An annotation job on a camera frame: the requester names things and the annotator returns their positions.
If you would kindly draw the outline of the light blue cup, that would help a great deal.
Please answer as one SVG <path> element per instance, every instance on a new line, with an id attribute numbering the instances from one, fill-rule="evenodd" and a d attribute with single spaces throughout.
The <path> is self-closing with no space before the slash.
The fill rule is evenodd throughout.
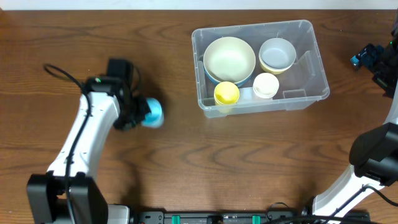
<path id="1" fill-rule="evenodd" d="M 148 98 L 147 104 L 149 106 L 150 113 L 145 115 L 141 125 L 147 128 L 161 127 L 164 123 L 164 112 L 160 102 L 155 98 Z"/>

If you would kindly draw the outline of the yellow cup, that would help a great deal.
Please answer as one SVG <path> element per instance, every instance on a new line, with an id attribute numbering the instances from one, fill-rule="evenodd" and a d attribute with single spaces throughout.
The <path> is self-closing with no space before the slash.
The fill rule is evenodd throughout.
<path id="1" fill-rule="evenodd" d="M 239 88 L 231 82 L 221 82 L 215 86 L 214 99 L 216 105 L 237 103 L 240 97 Z"/>
<path id="2" fill-rule="evenodd" d="M 235 104 L 216 103 L 215 106 L 220 113 L 230 114 L 234 110 Z"/>

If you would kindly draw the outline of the grey small bowl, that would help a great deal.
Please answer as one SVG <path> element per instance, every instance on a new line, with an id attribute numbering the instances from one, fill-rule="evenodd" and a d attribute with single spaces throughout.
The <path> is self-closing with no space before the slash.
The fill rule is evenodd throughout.
<path id="1" fill-rule="evenodd" d="M 276 70 L 286 70 L 296 60 L 295 47 L 285 39 L 272 38 L 265 41 L 259 50 L 259 58 L 268 67 Z"/>

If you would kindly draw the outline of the cream large bowl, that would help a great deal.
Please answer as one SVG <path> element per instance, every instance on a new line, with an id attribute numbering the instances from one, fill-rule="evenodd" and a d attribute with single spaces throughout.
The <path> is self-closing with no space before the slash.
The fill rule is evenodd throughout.
<path id="1" fill-rule="evenodd" d="M 254 72 L 256 54 L 244 40 L 222 37 L 206 48 L 203 66 L 213 78 L 235 84 Z"/>

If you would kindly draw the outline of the dark blue bowl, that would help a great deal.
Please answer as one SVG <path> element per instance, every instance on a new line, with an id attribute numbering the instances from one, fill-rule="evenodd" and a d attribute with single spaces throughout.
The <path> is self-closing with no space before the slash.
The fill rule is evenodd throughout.
<path id="1" fill-rule="evenodd" d="M 206 68 L 204 68 L 204 74 L 209 78 L 209 80 L 214 83 L 215 85 L 221 83 L 221 81 L 213 78 L 206 70 Z M 242 85 L 244 85 L 246 82 L 248 82 L 250 80 L 250 78 L 252 77 L 254 73 L 252 72 L 248 77 L 246 77 L 244 80 L 241 80 L 240 82 L 236 82 L 235 85 L 240 87 Z"/>
<path id="2" fill-rule="evenodd" d="M 217 84 L 220 83 L 220 81 L 214 79 L 212 76 L 210 76 L 210 75 L 207 74 L 207 73 L 206 73 L 206 77 L 207 77 L 212 83 L 214 83 L 215 85 L 217 85 Z M 236 82 L 235 85 L 236 85 L 237 87 L 240 88 L 240 87 L 243 86 L 246 82 L 248 82 L 250 79 L 251 79 L 251 76 L 248 76 L 246 79 L 244 79 L 244 80 L 242 80 L 242 81 L 240 81 L 240 82 Z"/>

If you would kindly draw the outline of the yellow small bowl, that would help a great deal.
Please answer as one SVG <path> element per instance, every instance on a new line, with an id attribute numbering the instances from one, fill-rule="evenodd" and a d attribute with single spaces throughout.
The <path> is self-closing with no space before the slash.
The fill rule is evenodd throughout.
<path id="1" fill-rule="evenodd" d="M 267 65 L 266 63 L 264 63 L 262 60 L 260 60 L 259 62 L 260 62 L 261 68 L 262 68 L 265 72 L 271 73 L 271 74 L 273 74 L 273 75 L 278 75 L 278 74 L 284 73 L 286 70 L 288 70 L 288 69 L 292 66 L 292 65 L 290 65 L 290 66 L 288 66 L 287 68 L 278 69 L 278 68 L 272 68 L 272 67 L 268 66 L 268 65 Z"/>

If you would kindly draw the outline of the pale green cup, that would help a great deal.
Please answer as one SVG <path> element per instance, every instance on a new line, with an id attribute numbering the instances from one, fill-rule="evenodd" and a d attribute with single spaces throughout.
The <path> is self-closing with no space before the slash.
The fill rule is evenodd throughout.
<path id="1" fill-rule="evenodd" d="M 254 79 L 252 89 L 263 95 L 275 96 L 279 90 L 279 80 L 271 73 L 261 73 Z"/>

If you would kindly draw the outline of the pink cup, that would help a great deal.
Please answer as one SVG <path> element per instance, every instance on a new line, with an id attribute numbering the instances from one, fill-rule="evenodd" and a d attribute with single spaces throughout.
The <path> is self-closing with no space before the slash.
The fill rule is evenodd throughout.
<path id="1" fill-rule="evenodd" d="M 273 97 L 274 97 L 274 95 L 263 95 L 258 92 L 255 92 L 254 95 L 256 96 L 256 98 L 262 99 L 262 100 L 273 100 Z"/>

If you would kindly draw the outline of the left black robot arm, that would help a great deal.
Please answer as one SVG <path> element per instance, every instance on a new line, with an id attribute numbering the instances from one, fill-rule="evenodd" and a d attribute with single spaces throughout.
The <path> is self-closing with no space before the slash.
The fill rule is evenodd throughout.
<path id="1" fill-rule="evenodd" d="M 53 77 L 70 80 L 80 91 L 80 107 L 56 159 L 45 174 L 33 174 L 27 196 L 35 223 L 132 223 L 126 205 L 108 204 L 96 184 L 104 144 L 112 128 L 139 125 L 150 108 L 133 82 L 132 62 L 111 58 L 104 75 L 84 82 L 66 71 L 44 64 Z"/>

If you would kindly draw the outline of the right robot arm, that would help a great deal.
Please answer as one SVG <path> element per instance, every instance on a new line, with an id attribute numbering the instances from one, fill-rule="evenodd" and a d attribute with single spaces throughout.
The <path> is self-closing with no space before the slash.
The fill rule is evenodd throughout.
<path id="1" fill-rule="evenodd" d="M 371 193 L 397 182 L 397 24 L 385 46 L 368 44 L 350 60 L 367 68 L 373 82 L 393 100 L 380 127 L 359 135 L 351 146 L 349 166 L 322 194 L 315 196 L 298 220 L 302 223 L 355 223 L 365 219 L 346 214 Z"/>

